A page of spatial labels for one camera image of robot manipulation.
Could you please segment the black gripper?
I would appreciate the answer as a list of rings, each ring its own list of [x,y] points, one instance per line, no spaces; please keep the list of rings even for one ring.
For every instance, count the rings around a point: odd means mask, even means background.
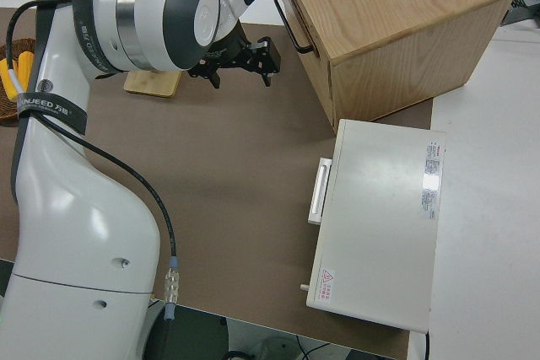
[[[187,72],[192,78],[202,77],[215,89],[220,87],[219,69],[241,68],[262,77],[266,87],[271,86],[274,74],[280,72],[281,57],[270,37],[251,43],[241,36],[223,38],[214,43],[202,60]]]

